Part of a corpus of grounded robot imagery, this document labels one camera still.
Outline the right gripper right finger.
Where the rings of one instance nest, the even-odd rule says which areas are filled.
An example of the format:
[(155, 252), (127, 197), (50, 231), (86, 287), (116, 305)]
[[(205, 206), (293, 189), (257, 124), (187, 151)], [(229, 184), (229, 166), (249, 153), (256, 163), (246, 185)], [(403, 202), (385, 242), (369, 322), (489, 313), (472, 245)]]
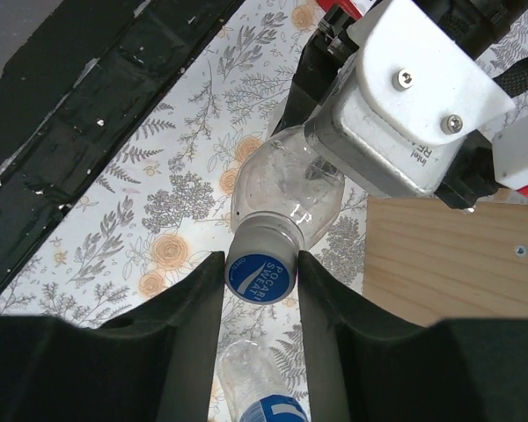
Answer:
[(422, 327), (298, 256), (315, 421), (528, 421), (528, 318)]

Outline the clear plastic bottle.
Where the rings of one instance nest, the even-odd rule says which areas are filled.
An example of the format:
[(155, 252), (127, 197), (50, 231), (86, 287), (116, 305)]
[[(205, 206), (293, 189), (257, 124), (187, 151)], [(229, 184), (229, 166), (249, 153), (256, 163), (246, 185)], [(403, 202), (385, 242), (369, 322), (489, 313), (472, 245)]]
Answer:
[(304, 127), (273, 135), (241, 165), (231, 196), (231, 228), (259, 212), (283, 215), (311, 249), (341, 211), (345, 176), (305, 140)]

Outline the blue Pocari Sweat cap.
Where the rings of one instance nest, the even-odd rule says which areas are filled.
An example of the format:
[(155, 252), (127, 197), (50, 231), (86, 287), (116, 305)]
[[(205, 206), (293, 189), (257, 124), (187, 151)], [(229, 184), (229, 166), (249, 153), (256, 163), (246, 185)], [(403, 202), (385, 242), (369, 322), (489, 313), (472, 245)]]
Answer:
[(297, 256), (304, 245), (297, 225), (284, 215), (257, 212), (237, 226), (225, 262), (225, 283), (252, 304), (274, 304), (290, 294)]

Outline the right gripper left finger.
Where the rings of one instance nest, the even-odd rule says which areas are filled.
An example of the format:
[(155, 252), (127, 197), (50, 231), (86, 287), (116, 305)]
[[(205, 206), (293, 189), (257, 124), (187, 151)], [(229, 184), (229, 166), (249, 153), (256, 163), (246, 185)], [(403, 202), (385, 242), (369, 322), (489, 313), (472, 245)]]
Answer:
[(204, 421), (224, 255), (99, 328), (0, 316), (0, 421)]

